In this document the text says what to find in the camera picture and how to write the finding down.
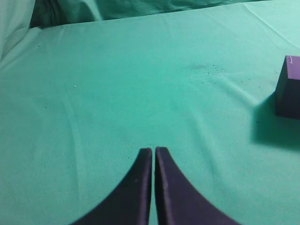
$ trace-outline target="dark cube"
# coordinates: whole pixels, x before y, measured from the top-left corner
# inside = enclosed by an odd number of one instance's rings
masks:
[[[300,120],[300,57],[285,57],[275,98],[277,116]]]

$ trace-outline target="foam block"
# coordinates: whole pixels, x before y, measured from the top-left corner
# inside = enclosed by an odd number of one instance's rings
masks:
[[[276,115],[300,120],[300,57],[286,56],[277,87]]]

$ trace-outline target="purple block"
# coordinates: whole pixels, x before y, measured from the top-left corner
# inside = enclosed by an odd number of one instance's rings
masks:
[[[277,87],[276,115],[300,120],[300,57],[286,56]]]

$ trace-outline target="green fabric surface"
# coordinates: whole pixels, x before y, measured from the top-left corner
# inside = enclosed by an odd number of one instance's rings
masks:
[[[260,0],[36,0],[31,26],[120,19]]]
[[[300,121],[276,117],[298,0],[71,24],[0,62],[0,224],[69,224],[143,147],[244,225],[300,223]],[[154,197],[150,225],[157,225]]]
[[[25,36],[35,0],[0,0],[0,61]]]

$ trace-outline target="green cloth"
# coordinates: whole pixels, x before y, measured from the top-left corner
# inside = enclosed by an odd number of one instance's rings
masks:
[[[258,0],[36,0],[31,25],[120,19],[248,1]]]
[[[35,0],[0,0],[0,61],[25,36]]]
[[[272,93],[284,56],[300,55],[299,8],[260,1],[30,29],[0,62],[0,224],[69,224],[140,148],[166,146],[241,224],[298,225],[300,121],[276,117]]]

